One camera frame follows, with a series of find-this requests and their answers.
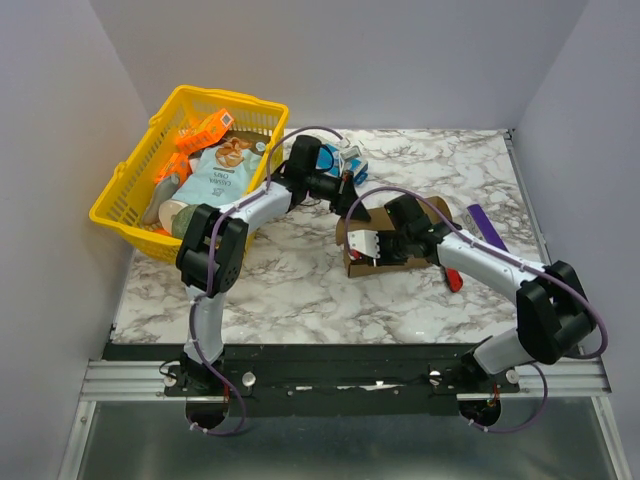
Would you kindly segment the brown cardboard express box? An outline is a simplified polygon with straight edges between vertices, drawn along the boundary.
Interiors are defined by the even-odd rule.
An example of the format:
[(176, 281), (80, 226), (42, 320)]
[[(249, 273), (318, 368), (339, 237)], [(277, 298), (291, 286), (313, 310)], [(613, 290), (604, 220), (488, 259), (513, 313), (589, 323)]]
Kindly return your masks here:
[(452, 218), (442, 198), (435, 196), (422, 202), (402, 194), (368, 213), (367, 222), (352, 218), (348, 222), (339, 220), (336, 225), (335, 239), (340, 247), (356, 231), (372, 231), (377, 235), (376, 258), (355, 247), (343, 253), (349, 278), (440, 266), (435, 242), (448, 231), (442, 219)]

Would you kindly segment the red black utility knife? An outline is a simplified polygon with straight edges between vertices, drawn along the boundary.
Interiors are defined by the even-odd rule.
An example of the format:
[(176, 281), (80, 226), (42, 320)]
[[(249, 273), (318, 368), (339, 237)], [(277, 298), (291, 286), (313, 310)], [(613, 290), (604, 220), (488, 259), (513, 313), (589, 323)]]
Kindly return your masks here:
[(459, 272), (455, 269), (444, 268), (443, 273), (445, 283), (449, 290), (453, 293), (459, 292), (464, 285), (463, 279)]

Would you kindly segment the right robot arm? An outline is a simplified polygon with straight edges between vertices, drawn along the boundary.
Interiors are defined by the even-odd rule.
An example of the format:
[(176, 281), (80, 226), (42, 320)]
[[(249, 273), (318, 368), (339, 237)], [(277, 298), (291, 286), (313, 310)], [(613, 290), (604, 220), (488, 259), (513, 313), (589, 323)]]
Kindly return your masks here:
[(524, 261), (452, 223), (434, 223), (409, 194), (387, 202), (384, 209), (393, 229), (378, 233), (380, 264), (425, 259), (472, 277), (516, 308), (516, 326), (474, 347), (461, 365), (460, 379), (467, 389), (483, 391), (497, 373), (518, 365), (552, 365), (596, 328), (569, 264)]

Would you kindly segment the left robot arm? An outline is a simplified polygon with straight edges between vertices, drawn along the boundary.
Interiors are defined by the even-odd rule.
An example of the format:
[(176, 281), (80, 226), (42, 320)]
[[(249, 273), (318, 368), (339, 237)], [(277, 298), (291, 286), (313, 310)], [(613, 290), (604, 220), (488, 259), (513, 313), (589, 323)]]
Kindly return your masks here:
[(297, 129), (276, 142), (292, 138), (289, 157), (276, 169), (266, 165), (265, 181), (252, 193), (221, 207), (201, 204), (188, 224), (176, 267), (191, 295), (188, 340), (184, 346), (187, 382), (201, 395), (214, 393), (220, 383), (235, 386), (214, 364), (224, 350), (222, 320), (226, 293), (236, 283), (244, 262), (248, 237), (281, 217), (308, 197), (329, 203), (329, 211), (346, 219), (368, 222), (354, 174), (334, 177), (317, 167), (323, 142)]

